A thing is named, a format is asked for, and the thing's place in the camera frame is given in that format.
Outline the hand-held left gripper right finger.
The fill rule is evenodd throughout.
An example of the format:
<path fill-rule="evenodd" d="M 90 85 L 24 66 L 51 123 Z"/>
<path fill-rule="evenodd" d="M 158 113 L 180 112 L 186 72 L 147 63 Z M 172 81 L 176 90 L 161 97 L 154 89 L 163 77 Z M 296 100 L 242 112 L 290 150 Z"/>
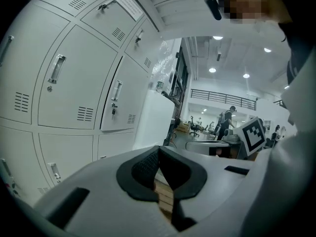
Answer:
<path fill-rule="evenodd" d="M 254 163 L 160 147 L 159 167 L 173 190 L 172 225 L 183 231 L 218 209 Z"/>

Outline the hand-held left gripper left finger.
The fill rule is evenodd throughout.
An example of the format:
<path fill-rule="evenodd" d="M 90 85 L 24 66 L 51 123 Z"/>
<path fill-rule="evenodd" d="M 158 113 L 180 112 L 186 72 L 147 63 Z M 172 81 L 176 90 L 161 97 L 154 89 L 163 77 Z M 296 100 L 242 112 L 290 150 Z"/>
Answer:
<path fill-rule="evenodd" d="M 137 201 L 117 183 L 120 165 L 147 148 L 90 163 L 46 193 L 34 206 L 42 217 L 50 216 L 75 189 L 89 191 L 64 231 L 77 237 L 168 237 L 177 230 L 157 202 Z"/>

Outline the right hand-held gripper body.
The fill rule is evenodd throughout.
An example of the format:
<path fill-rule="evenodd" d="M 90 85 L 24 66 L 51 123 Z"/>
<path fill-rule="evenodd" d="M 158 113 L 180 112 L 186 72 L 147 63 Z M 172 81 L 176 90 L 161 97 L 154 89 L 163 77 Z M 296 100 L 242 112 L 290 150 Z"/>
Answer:
<path fill-rule="evenodd" d="M 236 159 L 248 159 L 252 154 L 261 149 L 266 143 L 266 136 L 261 120 L 254 117 L 242 126 L 227 129 L 223 137 L 225 143 L 231 146 L 239 146 Z"/>

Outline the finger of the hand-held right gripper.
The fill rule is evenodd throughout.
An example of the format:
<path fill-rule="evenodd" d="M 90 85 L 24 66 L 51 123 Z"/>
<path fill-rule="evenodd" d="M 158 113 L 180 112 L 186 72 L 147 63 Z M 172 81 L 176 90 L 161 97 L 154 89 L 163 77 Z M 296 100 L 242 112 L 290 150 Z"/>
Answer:
<path fill-rule="evenodd" d="M 185 144 L 187 151 L 207 156 L 220 156 L 222 153 L 229 153 L 230 148 L 231 146 L 223 141 L 195 141 Z"/>

